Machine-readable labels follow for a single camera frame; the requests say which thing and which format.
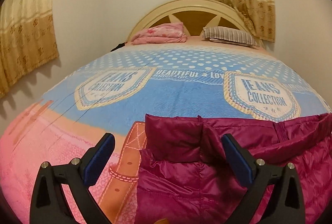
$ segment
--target purple jacket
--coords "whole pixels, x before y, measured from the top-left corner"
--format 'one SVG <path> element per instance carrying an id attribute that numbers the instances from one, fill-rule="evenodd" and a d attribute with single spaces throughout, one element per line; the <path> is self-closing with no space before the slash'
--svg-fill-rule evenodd
<path id="1" fill-rule="evenodd" d="M 231 133 L 255 158 L 293 162 L 300 177 L 306 223 L 332 198 L 332 114 L 274 123 L 236 118 L 162 118 L 147 115 L 141 150 L 135 224 L 224 223 L 246 192 L 225 161 L 220 137 Z M 269 187 L 252 220 L 260 220 Z"/>

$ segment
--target silver bolt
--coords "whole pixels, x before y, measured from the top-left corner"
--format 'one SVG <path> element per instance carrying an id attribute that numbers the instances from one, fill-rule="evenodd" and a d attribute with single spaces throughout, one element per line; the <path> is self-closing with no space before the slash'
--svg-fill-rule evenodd
<path id="1" fill-rule="evenodd" d="M 288 166 L 288 168 L 290 168 L 290 169 L 294 169 L 294 168 L 295 168 L 295 165 L 294 165 L 292 162 L 289 162 L 289 163 L 287 164 L 287 166 Z"/>
<path id="2" fill-rule="evenodd" d="M 71 160 L 71 163 L 72 163 L 73 165 L 77 165 L 77 164 L 79 164 L 80 161 L 81 161 L 81 160 L 80 160 L 79 158 L 74 158 L 74 159 Z"/>
<path id="3" fill-rule="evenodd" d="M 43 169 L 47 168 L 48 166 L 49 166 L 49 163 L 48 163 L 47 161 L 45 161 L 45 162 L 43 162 L 43 163 L 41 164 L 41 167 L 42 167 Z"/>
<path id="4" fill-rule="evenodd" d="M 257 160 L 256 160 L 256 163 L 257 163 L 259 166 L 264 166 L 264 165 L 265 165 L 265 161 L 264 161 L 264 159 L 257 159 Z"/>

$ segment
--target bed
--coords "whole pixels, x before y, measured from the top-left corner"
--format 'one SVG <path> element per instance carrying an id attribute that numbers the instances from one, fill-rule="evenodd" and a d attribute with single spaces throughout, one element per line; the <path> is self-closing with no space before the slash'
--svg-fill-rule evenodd
<path id="1" fill-rule="evenodd" d="M 203 27 L 248 32 L 237 13 L 220 2 L 166 3 L 147 14 L 128 40 L 139 30 L 179 21 L 190 36 L 186 43 L 126 45 L 105 54 L 66 77 L 10 124 L 0 140 L 0 185 L 22 223 L 29 223 L 40 164 L 81 157 L 105 132 L 114 134 L 116 148 L 90 192 L 112 223 L 133 223 L 146 113 L 279 122 L 331 112 L 260 40 L 257 49 L 205 41 Z M 272 86 L 248 89 L 242 80 Z M 84 223 L 69 189 L 64 186 L 64 191 L 75 218 Z"/>

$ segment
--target headboard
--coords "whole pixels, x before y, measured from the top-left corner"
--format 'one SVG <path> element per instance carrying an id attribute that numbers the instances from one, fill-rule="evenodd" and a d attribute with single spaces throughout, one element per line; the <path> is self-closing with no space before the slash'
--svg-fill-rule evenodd
<path id="1" fill-rule="evenodd" d="M 138 31 L 159 24 L 183 22 L 187 35 L 201 35 L 203 27 L 224 26 L 250 31 L 237 12 L 215 0 L 173 0 L 163 4 L 142 18 L 134 27 L 127 41 Z M 263 47 L 259 38 L 256 42 Z"/>

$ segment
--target gray striped pillow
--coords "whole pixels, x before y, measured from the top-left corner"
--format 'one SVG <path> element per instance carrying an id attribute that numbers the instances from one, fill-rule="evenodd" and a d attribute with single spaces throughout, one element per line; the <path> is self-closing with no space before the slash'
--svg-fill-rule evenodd
<path id="1" fill-rule="evenodd" d="M 259 47 L 259 44 L 250 33 L 223 26 L 204 27 L 202 36 L 205 39 L 222 39 L 231 41 L 234 44 L 239 43 L 242 45 Z"/>

